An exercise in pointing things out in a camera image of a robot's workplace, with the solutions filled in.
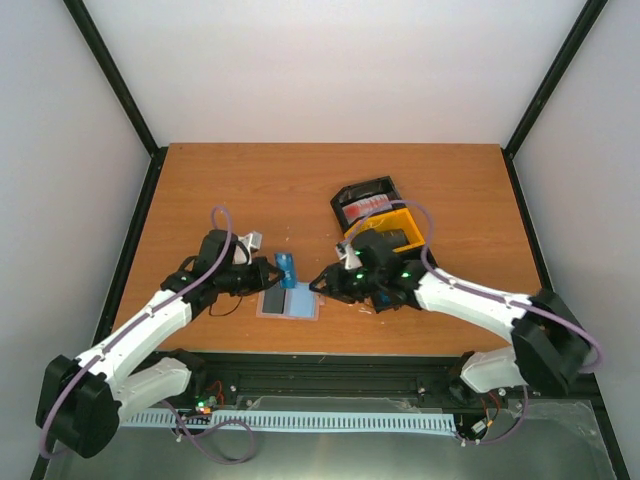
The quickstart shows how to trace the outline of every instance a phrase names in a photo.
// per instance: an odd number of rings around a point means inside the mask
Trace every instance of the blue block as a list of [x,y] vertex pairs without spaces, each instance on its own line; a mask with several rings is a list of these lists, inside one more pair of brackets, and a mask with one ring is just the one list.
[[295,288],[298,279],[296,277],[296,269],[293,266],[293,255],[278,252],[275,257],[276,266],[284,272],[284,278],[280,281],[280,286],[282,288]]

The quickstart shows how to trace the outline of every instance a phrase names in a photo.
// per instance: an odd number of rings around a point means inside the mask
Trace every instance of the small white object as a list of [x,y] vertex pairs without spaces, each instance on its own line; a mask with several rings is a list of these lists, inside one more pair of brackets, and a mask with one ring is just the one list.
[[484,423],[483,420],[480,420],[478,422],[476,422],[473,427],[471,427],[471,430],[473,430],[473,433],[475,433],[476,435],[483,432],[485,429],[487,428],[487,425]]
[[345,270],[355,270],[356,268],[360,268],[362,266],[362,262],[356,255],[351,244],[348,243],[347,245],[340,245],[336,245],[336,254],[338,255],[338,259],[344,263]]
[[238,241],[242,243],[247,251],[249,252],[249,258],[246,257],[244,251],[236,247],[233,252],[233,263],[236,265],[242,264],[250,264],[251,263],[251,254],[260,250],[262,246],[262,234],[260,232],[250,232],[247,233],[244,237],[238,237]]

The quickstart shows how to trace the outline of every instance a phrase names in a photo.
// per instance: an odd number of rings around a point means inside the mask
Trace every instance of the blue object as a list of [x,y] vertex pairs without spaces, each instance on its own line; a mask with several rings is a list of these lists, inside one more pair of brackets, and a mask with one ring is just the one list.
[[316,294],[309,290],[308,283],[298,283],[295,288],[287,291],[284,314],[297,318],[316,316]]
[[282,288],[295,288],[298,279],[296,269],[293,266],[293,255],[290,253],[276,253],[276,266],[284,272],[284,278],[280,280]]

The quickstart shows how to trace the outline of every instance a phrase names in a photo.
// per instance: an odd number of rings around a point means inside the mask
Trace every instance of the wire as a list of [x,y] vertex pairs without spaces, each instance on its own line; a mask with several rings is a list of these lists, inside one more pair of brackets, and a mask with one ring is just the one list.
[[484,416],[489,420],[489,410],[487,410],[487,402],[484,401],[484,398],[480,397],[480,401],[482,402],[482,409],[484,410]]
[[498,397],[496,397],[493,392],[489,392],[489,396],[491,397],[491,400],[493,400],[493,403],[496,406],[496,414],[493,416],[493,419],[495,420],[498,414],[500,413],[500,401],[498,400]]
[[[516,423],[513,426],[504,432],[502,435],[496,438],[492,438],[491,440],[480,440],[475,442],[470,442],[472,445],[494,445],[496,443],[500,443],[514,433],[516,433],[522,424],[524,423],[524,418],[527,416],[527,412],[529,411],[529,393],[527,392],[527,387],[522,388],[522,410],[520,412],[520,417],[516,420]],[[454,437],[462,442],[463,445],[466,445],[467,439],[462,438],[458,432],[454,432]]]
[[[209,270],[207,270],[200,278],[198,278],[191,285],[187,285],[185,288],[180,290],[178,293],[175,293],[174,295],[172,295],[171,297],[167,298],[163,302],[161,302],[158,305],[155,305],[154,307],[152,307],[151,308],[151,315],[157,313],[159,310],[163,309],[164,307],[166,307],[167,305],[172,303],[174,300],[177,300],[178,298],[183,297],[184,295],[189,293],[194,288],[197,288],[202,282],[204,282],[207,278],[209,278],[216,271],[216,269],[220,266],[220,264],[224,260],[224,257],[226,256],[227,252],[229,251],[229,246],[231,245],[231,237],[232,237],[232,233],[231,232],[233,230],[233,224],[232,224],[232,221],[231,221],[231,214],[229,213],[229,211],[225,207],[223,207],[221,205],[216,205],[215,207],[213,207],[213,210],[211,210],[211,222],[213,223],[213,226],[215,228],[218,228],[218,225],[217,225],[217,223],[215,221],[215,214],[218,211],[220,211],[225,216],[225,218],[227,220],[227,236],[226,236],[226,238],[224,240],[224,244],[222,246],[222,250],[220,251],[220,256],[216,259],[216,261],[213,263],[213,265],[211,265]],[[126,335],[128,335],[134,328],[136,328],[138,325],[140,325],[143,321],[145,321],[147,318],[149,318],[149,316],[150,316],[149,312],[145,312],[142,315],[140,315],[138,318],[136,318],[133,322],[131,322],[127,327],[122,329],[121,332],[119,332],[111,341],[109,341],[109,343],[107,343],[102,348],[102,354],[101,355],[96,355],[95,357],[90,359],[87,362],[87,364],[84,367],[82,367],[78,371],[78,373],[76,373],[74,375],[74,377],[71,379],[69,384],[62,390],[62,392],[60,393],[60,395],[58,396],[56,401],[53,403],[53,406],[51,407],[51,410],[49,411],[49,414],[47,415],[47,418],[45,419],[45,421],[44,421],[44,423],[42,425],[42,431],[40,432],[40,439],[39,439],[39,442],[38,442],[38,450],[40,451],[40,456],[42,456],[45,459],[50,460],[50,459],[58,456],[59,454],[61,454],[63,452],[66,452],[68,450],[68,449],[63,449],[63,450],[60,450],[60,451],[58,451],[56,453],[51,453],[47,449],[47,437],[49,436],[49,430],[51,429],[51,425],[53,424],[53,420],[55,419],[56,415],[58,414],[58,411],[60,410],[60,407],[65,402],[65,400],[67,399],[67,397],[69,396],[69,394],[71,393],[73,388],[78,384],[78,382],[80,382],[80,379],[96,363],[98,363],[98,361],[103,359],[104,356],[107,353],[109,353],[109,351],[111,351],[113,349],[113,347],[116,346],[116,344],[118,344],[118,342],[120,342]]]
[[[253,430],[251,430],[251,427],[249,427],[249,425],[247,425],[247,423],[243,422],[242,420],[240,420],[240,419],[225,420],[224,422],[220,422],[220,423],[214,425],[211,428],[207,428],[204,432],[201,432],[201,433],[198,433],[198,434],[194,435],[193,433],[191,433],[189,431],[189,428],[184,423],[184,420],[182,419],[182,416],[173,407],[173,405],[171,405],[166,400],[163,400],[162,404],[166,408],[168,408],[171,411],[171,413],[173,413],[173,415],[176,417],[176,421],[178,423],[178,426],[176,428],[179,427],[180,430],[182,430],[182,432],[184,433],[184,435],[189,439],[191,444],[194,447],[196,447],[209,460],[212,460],[212,461],[214,461],[216,463],[220,463],[222,465],[238,465],[239,463],[244,463],[247,460],[250,460],[255,455],[255,453],[256,453],[256,437],[255,437],[255,434],[253,433]],[[221,457],[216,457],[215,455],[207,452],[204,449],[204,447],[202,445],[200,445],[200,443],[197,440],[198,438],[202,438],[202,437],[205,437],[207,435],[211,435],[212,433],[217,432],[222,427],[225,427],[227,425],[240,425],[249,434],[249,448],[247,449],[247,453],[245,453],[242,457],[237,458],[237,459],[233,459],[233,460],[229,460],[229,459],[221,458]]]
[[226,317],[227,315],[231,315],[233,312],[235,312],[238,309],[238,307],[242,303],[242,299],[243,298],[244,298],[244,296],[240,295],[240,299],[238,300],[238,303],[236,303],[236,306],[233,307],[231,310],[229,310],[227,313],[216,313],[214,315],[213,313],[211,313],[211,309],[213,308],[213,304],[209,305],[209,316],[210,317]]
[[412,200],[389,200],[384,205],[374,208],[372,211],[370,211],[360,219],[357,227],[353,229],[353,231],[347,236],[347,238],[342,242],[342,244],[343,245],[350,244],[351,241],[353,240],[353,237],[355,237],[358,234],[358,232],[362,229],[364,222],[368,220],[369,217],[384,210],[388,205],[394,205],[394,204],[405,204],[405,205],[414,206],[418,210],[420,210],[422,214],[425,216],[425,218],[427,219],[429,230],[427,231],[427,237],[425,238],[424,245],[422,246],[422,250],[420,251],[420,260],[422,261],[422,264],[427,269],[427,271],[431,273],[433,276],[435,276],[438,280],[449,285],[452,288],[457,288],[458,290],[462,290],[463,292],[471,293],[473,295],[477,295],[479,297],[486,298],[488,300],[493,300],[495,302],[505,304],[507,305],[507,307],[522,308],[523,310],[526,310],[533,314],[544,317],[548,320],[551,320],[552,322],[558,323],[563,327],[565,327],[567,330],[570,330],[576,335],[580,336],[596,352],[596,359],[593,360],[591,363],[583,365],[582,368],[580,369],[581,373],[593,373],[602,364],[602,361],[604,359],[602,347],[600,346],[600,343],[593,336],[591,336],[586,330],[578,327],[577,325],[574,325],[573,323],[560,317],[559,315],[556,315],[555,313],[547,312],[546,310],[543,310],[542,308],[538,308],[534,305],[529,305],[527,303],[519,302],[517,300],[509,301],[504,295],[489,293],[484,290],[480,290],[478,288],[474,288],[460,282],[451,281],[445,275],[442,275],[435,268],[433,268],[427,260],[427,252],[429,251],[429,246],[431,245],[431,241],[433,239],[435,222],[433,220],[433,216],[431,215],[431,213],[429,213],[429,211],[418,202],[414,202]]

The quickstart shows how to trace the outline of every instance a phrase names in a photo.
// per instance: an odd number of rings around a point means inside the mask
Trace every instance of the white cable tray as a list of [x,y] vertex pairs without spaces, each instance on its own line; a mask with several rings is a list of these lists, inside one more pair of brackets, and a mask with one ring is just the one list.
[[[453,415],[444,413],[341,413],[341,412],[266,412],[257,410],[218,410],[211,419],[187,420],[190,428],[206,429],[226,420],[243,420],[259,432],[299,433],[424,433],[451,435],[455,432]],[[176,420],[164,408],[150,408],[134,415],[123,427],[173,428]],[[225,425],[225,430],[244,430]]]

